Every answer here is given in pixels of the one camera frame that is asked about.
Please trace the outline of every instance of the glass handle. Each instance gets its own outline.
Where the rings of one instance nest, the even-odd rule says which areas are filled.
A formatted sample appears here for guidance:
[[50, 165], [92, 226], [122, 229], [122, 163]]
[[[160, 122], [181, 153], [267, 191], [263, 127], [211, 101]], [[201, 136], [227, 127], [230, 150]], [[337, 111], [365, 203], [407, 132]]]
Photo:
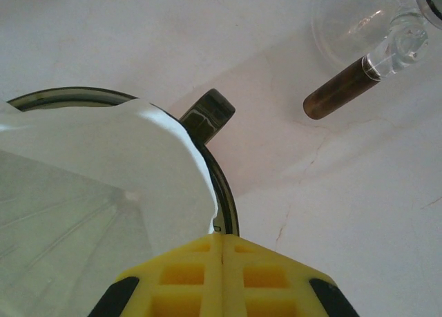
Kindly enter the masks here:
[[368, 55], [358, 59], [304, 101], [304, 111], [318, 120], [424, 58], [428, 35], [424, 18], [415, 9], [400, 12], [388, 36]]
[[216, 89], [205, 93], [180, 118], [189, 135], [206, 144], [232, 118], [235, 108]]

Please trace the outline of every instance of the clear glass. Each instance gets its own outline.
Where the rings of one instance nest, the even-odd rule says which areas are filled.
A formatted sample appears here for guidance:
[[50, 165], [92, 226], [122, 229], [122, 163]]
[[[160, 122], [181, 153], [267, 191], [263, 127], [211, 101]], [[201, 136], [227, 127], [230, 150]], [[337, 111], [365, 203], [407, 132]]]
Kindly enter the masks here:
[[367, 55], [367, 61], [384, 79], [424, 58], [428, 49], [425, 19], [417, 10], [398, 14], [384, 40]]
[[316, 45], [338, 72], [382, 42], [400, 7], [400, 0], [314, 0]]

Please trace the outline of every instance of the white countertop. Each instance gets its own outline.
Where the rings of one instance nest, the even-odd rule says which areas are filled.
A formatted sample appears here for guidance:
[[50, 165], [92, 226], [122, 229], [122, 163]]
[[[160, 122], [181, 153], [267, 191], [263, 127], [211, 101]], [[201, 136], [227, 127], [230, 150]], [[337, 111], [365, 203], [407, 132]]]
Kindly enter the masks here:
[[242, 237], [328, 273], [361, 316], [442, 316], [442, 32], [418, 68], [326, 119], [311, 0], [0, 0], [0, 97], [95, 86], [181, 115], [217, 88], [209, 143]]

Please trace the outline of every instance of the yellow plastic base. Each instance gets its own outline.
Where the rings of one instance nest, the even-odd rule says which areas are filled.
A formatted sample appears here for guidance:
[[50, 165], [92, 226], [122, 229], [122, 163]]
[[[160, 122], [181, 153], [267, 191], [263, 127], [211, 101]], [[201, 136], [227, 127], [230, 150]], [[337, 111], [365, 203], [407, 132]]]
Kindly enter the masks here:
[[237, 236], [211, 234], [129, 269], [121, 317], [327, 317], [309, 285], [325, 274]]

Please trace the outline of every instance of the white surface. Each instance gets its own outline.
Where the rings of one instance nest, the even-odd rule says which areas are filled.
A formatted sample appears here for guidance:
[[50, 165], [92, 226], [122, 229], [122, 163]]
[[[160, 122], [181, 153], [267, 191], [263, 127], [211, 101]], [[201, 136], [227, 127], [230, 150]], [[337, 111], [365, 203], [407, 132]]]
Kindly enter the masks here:
[[442, 314], [442, 46], [313, 122], [331, 77], [311, 0], [1, 0], [1, 97], [110, 88], [181, 115], [215, 87], [209, 148], [242, 236], [328, 273], [361, 316]]
[[187, 132], [143, 99], [0, 114], [0, 173], [0, 316], [87, 316], [218, 210]]

